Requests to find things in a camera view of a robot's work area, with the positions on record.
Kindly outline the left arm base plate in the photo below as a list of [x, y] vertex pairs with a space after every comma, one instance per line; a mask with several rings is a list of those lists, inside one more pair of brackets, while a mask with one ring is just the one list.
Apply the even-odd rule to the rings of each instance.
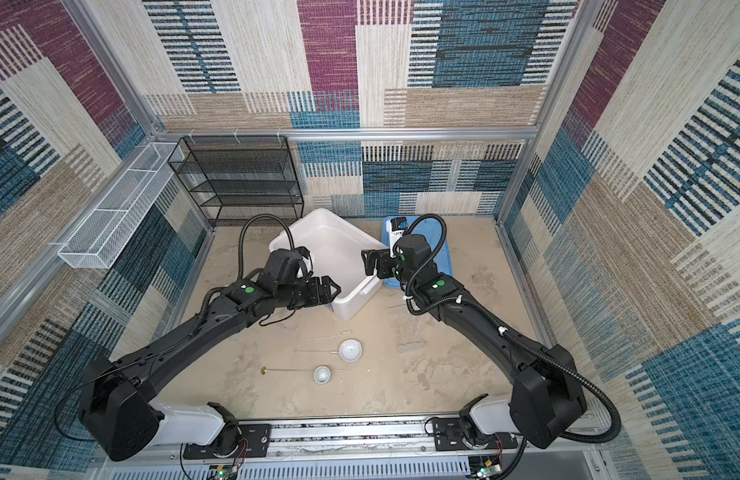
[[210, 445], [188, 444], [183, 460], [241, 460], [264, 458], [268, 453], [271, 424], [241, 424], [224, 427]]

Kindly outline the white plastic storage bin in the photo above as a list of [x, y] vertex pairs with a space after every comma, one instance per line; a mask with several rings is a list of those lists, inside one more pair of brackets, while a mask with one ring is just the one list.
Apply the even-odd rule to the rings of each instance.
[[333, 212], [319, 208], [290, 226], [295, 246], [305, 246], [318, 277], [329, 276], [341, 287], [330, 304], [342, 320], [354, 317], [380, 290], [382, 280], [365, 274], [363, 250], [389, 248]]

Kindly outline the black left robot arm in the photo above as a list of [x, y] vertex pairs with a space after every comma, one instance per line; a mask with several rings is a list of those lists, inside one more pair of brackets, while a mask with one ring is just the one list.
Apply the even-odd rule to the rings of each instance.
[[237, 455], [242, 433], [237, 419], [222, 405], [159, 406], [155, 397], [178, 374], [227, 338], [254, 324], [264, 324], [276, 310], [296, 312], [332, 303], [340, 286], [314, 272], [311, 252], [288, 246], [270, 253], [265, 265], [238, 270], [226, 286], [205, 294], [199, 312], [152, 343], [116, 361], [101, 355], [85, 369], [77, 416], [112, 461], [127, 460], [147, 447], [187, 444], [211, 455]]

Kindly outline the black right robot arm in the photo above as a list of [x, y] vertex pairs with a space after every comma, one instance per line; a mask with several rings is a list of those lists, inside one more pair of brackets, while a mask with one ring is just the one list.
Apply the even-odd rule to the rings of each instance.
[[[517, 433], [539, 448], [562, 438], [602, 444], [618, 437], [622, 420], [614, 402], [594, 382], [581, 375], [568, 350], [551, 348], [526, 337], [482, 305], [454, 277], [435, 262], [447, 235], [435, 246], [416, 233], [426, 215], [413, 221], [397, 242], [385, 249], [361, 253], [366, 275], [396, 279], [409, 314], [429, 314], [471, 341], [509, 379], [511, 397], [499, 419], [498, 432]], [[609, 415], [608, 428], [597, 434], [579, 434], [571, 426], [588, 410], [594, 396]]]

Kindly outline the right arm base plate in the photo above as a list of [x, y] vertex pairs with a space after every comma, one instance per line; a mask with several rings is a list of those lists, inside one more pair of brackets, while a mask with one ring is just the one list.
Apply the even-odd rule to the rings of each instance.
[[516, 449], [519, 438], [512, 434], [483, 434], [470, 420], [455, 417], [430, 417], [424, 432], [434, 440], [437, 451]]

